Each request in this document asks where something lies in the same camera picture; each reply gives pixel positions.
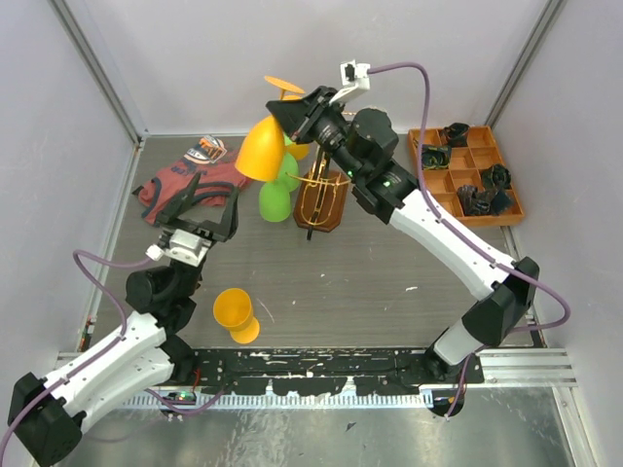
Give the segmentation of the orange goblet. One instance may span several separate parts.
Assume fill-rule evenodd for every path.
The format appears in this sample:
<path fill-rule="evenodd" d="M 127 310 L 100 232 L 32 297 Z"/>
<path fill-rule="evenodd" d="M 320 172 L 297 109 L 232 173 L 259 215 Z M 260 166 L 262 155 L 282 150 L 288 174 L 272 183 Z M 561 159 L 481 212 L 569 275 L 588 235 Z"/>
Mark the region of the orange goblet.
<path fill-rule="evenodd" d="M 249 179 L 272 182 L 278 177 L 284 153 L 284 132 L 269 114 L 244 138 L 235 168 Z"/>
<path fill-rule="evenodd" d="M 283 101 L 294 101 L 300 99 L 300 94 L 287 94 L 282 98 Z M 302 159 L 304 159 L 310 151 L 309 144 L 295 143 L 289 138 L 287 134 L 284 134 L 284 148 L 286 153 L 292 156 L 296 161 L 301 161 Z"/>
<path fill-rule="evenodd" d="M 216 322 L 230 333 L 234 342 L 250 344 L 258 338 L 261 326 L 250 296 L 244 290 L 224 290 L 215 299 L 212 311 Z"/>

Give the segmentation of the green goblet front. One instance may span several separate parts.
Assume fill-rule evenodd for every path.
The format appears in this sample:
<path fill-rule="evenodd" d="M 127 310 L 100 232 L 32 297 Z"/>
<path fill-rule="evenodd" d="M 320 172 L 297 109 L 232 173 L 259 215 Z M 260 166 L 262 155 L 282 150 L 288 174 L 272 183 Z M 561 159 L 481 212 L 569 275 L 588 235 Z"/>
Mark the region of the green goblet front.
<path fill-rule="evenodd" d="M 291 146 L 292 141 L 287 136 L 284 136 L 285 153 L 277 177 L 277 181 L 282 184 L 289 193 L 297 190 L 300 185 L 300 180 L 298 179 L 299 165 Z"/>

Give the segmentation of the green goblet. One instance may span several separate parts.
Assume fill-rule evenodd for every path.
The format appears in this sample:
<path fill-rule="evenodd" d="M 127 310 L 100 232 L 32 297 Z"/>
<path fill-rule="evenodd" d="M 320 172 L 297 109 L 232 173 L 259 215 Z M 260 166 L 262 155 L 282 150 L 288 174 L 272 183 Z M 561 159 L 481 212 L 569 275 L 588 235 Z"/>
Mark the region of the green goblet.
<path fill-rule="evenodd" d="M 298 179 L 299 165 L 291 146 L 292 141 L 287 136 L 284 136 L 285 153 L 277 177 L 277 181 L 282 184 L 289 193 L 297 190 L 300 185 L 300 180 Z"/>
<path fill-rule="evenodd" d="M 282 182 L 265 183 L 260 189 L 258 200 L 260 215 L 267 222 L 282 222 L 291 213 L 290 192 Z"/>

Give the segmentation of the gold wine glass rack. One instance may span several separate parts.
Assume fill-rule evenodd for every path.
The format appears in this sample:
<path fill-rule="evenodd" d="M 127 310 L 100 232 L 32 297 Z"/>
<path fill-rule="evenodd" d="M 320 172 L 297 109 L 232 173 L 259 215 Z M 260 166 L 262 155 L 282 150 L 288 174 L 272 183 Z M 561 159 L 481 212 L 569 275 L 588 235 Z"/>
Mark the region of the gold wine glass rack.
<path fill-rule="evenodd" d="M 322 149 L 316 148 L 313 164 L 304 176 L 287 176 L 300 182 L 293 216 L 297 226 L 306 231 L 307 241 L 316 232 L 328 234 L 340 226 L 350 179 L 332 166 Z"/>

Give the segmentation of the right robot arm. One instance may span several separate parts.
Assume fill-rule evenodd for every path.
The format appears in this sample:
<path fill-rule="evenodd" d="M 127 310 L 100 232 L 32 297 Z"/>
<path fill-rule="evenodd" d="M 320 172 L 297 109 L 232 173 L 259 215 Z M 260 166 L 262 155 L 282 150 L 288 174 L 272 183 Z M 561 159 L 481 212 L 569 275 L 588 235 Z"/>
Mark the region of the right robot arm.
<path fill-rule="evenodd" d="M 357 203 L 384 224 L 424 246 L 465 285 L 475 304 L 426 350 L 424 366 L 437 382 L 461 371 L 468 355 L 497 347 L 530 308 L 538 264 L 515 261 L 491 247 L 434 201 L 413 173 L 393 157 L 399 142 L 386 112 L 364 108 L 351 120 L 320 86 L 295 100 L 266 107 L 287 136 L 318 148 L 350 178 Z"/>

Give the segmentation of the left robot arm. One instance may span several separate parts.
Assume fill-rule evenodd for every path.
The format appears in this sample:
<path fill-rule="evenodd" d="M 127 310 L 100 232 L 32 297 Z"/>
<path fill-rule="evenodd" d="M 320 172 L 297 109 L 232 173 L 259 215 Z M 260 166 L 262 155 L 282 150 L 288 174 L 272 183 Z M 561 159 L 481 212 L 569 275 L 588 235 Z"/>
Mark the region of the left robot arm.
<path fill-rule="evenodd" d="M 126 303 L 120 326 L 60 368 L 14 385 L 1 446 L 17 438 L 39 466 L 67 457 L 95 424 L 138 391 L 195 373 L 193 349 L 178 335 L 195 311 L 208 252 L 238 229 L 239 189 L 219 183 L 226 203 L 218 222 L 183 219 L 202 196 L 198 176 L 157 215 L 162 228 L 145 259 L 126 264 Z"/>

